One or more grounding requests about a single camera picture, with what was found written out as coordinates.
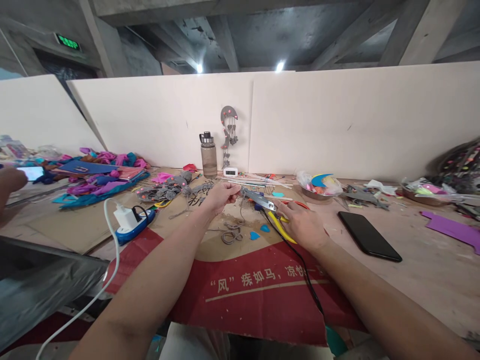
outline black smartphone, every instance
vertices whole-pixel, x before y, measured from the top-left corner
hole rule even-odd
[[[397,263],[402,261],[399,253],[395,251],[365,216],[345,211],[339,211],[338,216],[360,250],[365,254]]]

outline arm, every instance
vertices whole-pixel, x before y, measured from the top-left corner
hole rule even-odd
[[[27,175],[14,167],[0,169],[0,215],[3,214],[10,194],[23,188],[28,182]]]
[[[275,202],[290,220],[285,229],[342,289],[390,359],[478,359],[466,342],[421,306],[333,242],[313,211]]]
[[[135,269],[69,359],[144,359],[187,282],[210,222],[225,204],[235,202],[239,191],[231,183],[211,189],[202,205]]]

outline black cable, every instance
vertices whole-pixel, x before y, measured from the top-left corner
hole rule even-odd
[[[303,268],[305,270],[306,280],[307,280],[307,284],[308,284],[308,289],[310,290],[311,297],[313,298],[313,301],[315,302],[315,305],[318,308],[318,310],[321,312],[323,317],[325,317],[324,308],[322,307],[322,304],[320,303],[320,299],[319,299],[317,293],[315,292],[315,289],[314,289],[314,286],[312,285],[312,282],[310,281],[310,275],[309,275],[309,272],[307,271],[307,263],[305,263],[305,260],[302,257],[302,255],[300,255],[300,253],[297,250],[295,250],[295,248],[292,245],[290,245],[290,243],[283,237],[283,235],[280,233],[280,231],[277,229],[277,227],[272,223],[272,221],[268,217],[267,213],[265,212],[265,209],[262,208],[261,210],[263,211],[263,215],[265,215],[265,217],[268,220],[268,222],[270,223],[271,227],[273,229],[275,229],[275,231],[281,237],[283,242],[285,244],[287,244],[288,247],[290,249],[292,249],[295,254],[297,254],[297,256],[300,258],[301,262],[303,263]]]
[[[149,220],[149,215],[147,214],[147,210],[145,210],[143,207],[141,207],[140,205],[135,205],[134,207],[131,208],[131,210],[133,211],[133,214],[135,215],[135,219],[140,222],[142,219],[140,218],[140,216],[138,215],[138,213],[136,211],[134,211],[135,208],[140,208],[143,213],[145,214],[145,219],[146,219],[146,224],[150,224],[150,220]]]

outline phone screen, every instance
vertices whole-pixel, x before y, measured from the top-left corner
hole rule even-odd
[[[339,211],[338,216],[365,254],[398,263],[402,261],[399,253],[364,216],[345,211]]]
[[[17,167],[26,174],[28,181],[35,181],[44,174],[44,168],[41,166]]]

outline blue power strip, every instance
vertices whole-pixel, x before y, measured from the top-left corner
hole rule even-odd
[[[123,246],[125,245],[126,243],[128,243],[129,241],[135,239],[135,237],[140,234],[142,232],[143,229],[145,229],[147,227],[148,224],[150,224],[152,222],[152,220],[155,218],[155,211],[154,210],[147,210],[146,211],[146,214],[147,214],[147,217],[145,218],[145,216],[142,216],[143,212],[140,214],[140,222],[138,223],[138,225],[136,226],[136,228],[134,228],[132,231],[130,232],[126,232],[126,233],[120,233],[118,230],[115,231],[115,235],[118,239],[118,244],[120,246]]]

